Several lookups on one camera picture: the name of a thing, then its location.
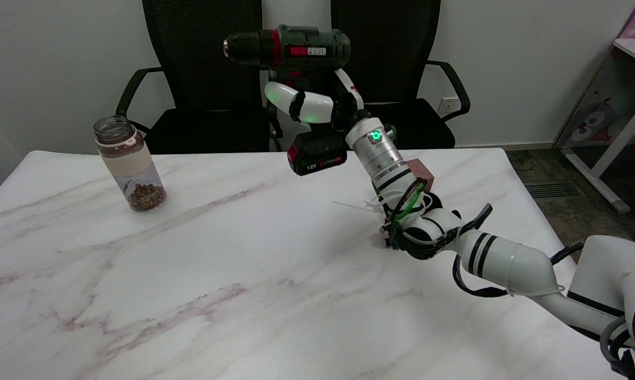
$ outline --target white wall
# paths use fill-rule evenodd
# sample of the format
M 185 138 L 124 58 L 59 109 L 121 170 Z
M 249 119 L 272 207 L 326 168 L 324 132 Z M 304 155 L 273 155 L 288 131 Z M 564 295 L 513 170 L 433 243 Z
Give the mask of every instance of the white wall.
M 458 144 L 551 142 L 634 6 L 443 0 L 431 58 L 454 65 L 473 104 L 450 122 Z M 265 26 L 281 22 L 327 29 L 329 0 L 264 0 Z M 140 0 L 0 0 L 0 151 L 12 152 L 0 181 L 34 149 L 94 153 L 92 123 L 113 113 L 137 68 L 157 64 Z M 426 72 L 419 95 L 436 106 L 452 91 Z M 146 125 L 173 106 L 161 74 L 132 105 Z

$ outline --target desk leg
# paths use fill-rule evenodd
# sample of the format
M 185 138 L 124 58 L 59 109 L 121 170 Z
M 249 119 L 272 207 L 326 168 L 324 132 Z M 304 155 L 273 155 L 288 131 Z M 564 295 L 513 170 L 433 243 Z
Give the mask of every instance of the desk leg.
M 592 168 L 592 176 L 594 178 L 599 178 L 604 171 L 606 171 L 607 167 L 614 161 L 617 155 L 624 149 L 624 147 L 629 144 L 629 141 L 635 135 L 635 113 L 632 116 L 629 123 L 624 126 L 622 132 L 615 138 L 615 141 L 612 142 L 609 149 L 607 149 L 603 156 L 597 161 L 596 165 Z
M 566 159 L 575 166 L 578 171 L 585 176 L 587 181 L 594 186 L 598 190 L 598 192 L 606 198 L 606 200 L 619 212 L 620 214 L 624 214 L 629 212 L 629 206 L 618 197 L 611 188 L 609 188 L 604 181 L 599 178 L 595 178 L 592 176 L 592 171 L 585 163 L 580 159 L 580 157 L 576 156 L 570 149 L 561 149 L 561 153 L 566 156 Z
M 617 155 L 624 149 L 624 147 L 629 144 L 629 141 L 635 135 L 635 115 L 629 120 L 626 126 L 620 134 L 615 138 L 615 141 L 612 142 L 611 146 L 604 152 L 604 154 L 599 158 L 596 165 L 593 168 L 589 168 L 585 163 L 580 159 L 580 157 L 576 156 L 575 153 L 571 149 L 561 149 L 561 153 L 566 156 L 566 159 L 578 169 L 578 171 L 587 178 L 587 181 L 594 186 L 601 195 L 606 198 L 608 202 L 611 203 L 615 209 L 624 214 L 629 212 L 629 206 L 618 197 L 611 188 L 609 188 L 604 181 L 600 180 L 599 177 L 604 174 L 607 167 L 614 161 Z

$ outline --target glass jar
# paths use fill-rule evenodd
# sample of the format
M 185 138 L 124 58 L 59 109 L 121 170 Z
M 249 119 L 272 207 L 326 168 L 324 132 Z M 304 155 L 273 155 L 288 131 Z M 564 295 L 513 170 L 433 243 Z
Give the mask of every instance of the glass jar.
M 142 135 L 123 116 L 95 123 L 98 152 L 118 183 L 130 208 L 147 211 L 166 200 L 166 192 Z

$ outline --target black office chair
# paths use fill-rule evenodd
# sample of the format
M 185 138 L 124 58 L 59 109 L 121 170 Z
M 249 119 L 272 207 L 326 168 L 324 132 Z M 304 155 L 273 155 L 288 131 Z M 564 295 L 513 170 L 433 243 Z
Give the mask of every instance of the black office chair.
M 161 67 L 137 70 L 117 115 L 125 116 L 139 83 L 163 72 L 175 108 L 146 132 L 152 154 L 268 151 L 269 117 L 262 107 L 259 70 L 224 56 L 229 34 L 262 27 L 261 0 L 142 0 Z
M 453 148 L 446 122 L 470 109 L 465 87 L 449 63 L 428 61 L 440 15 L 440 0 L 332 0 L 332 27 L 351 39 L 344 67 L 367 103 L 366 109 L 397 130 L 400 149 Z M 425 99 L 416 99 L 426 65 L 450 79 L 460 110 L 441 118 Z

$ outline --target power drill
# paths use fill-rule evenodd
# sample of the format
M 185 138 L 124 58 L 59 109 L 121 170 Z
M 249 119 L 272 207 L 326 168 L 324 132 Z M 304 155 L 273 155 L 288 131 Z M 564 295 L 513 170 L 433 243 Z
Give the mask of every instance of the power drill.
M 269 80 L 299 91 L 337 97 L 329 76 L 350 58 L 348 37 L 334 29 L 320 32 L 309 26 L 281 25 L 275 29 L 231 34 L 224 40 L 224 55 L 242 65 L 269 69 Z M 287 158 L 292 170 L 307 175 L 343 164 L 348 145 L 344 134 L 326 125 L 310 124 L 310 132 L 296 135 Z

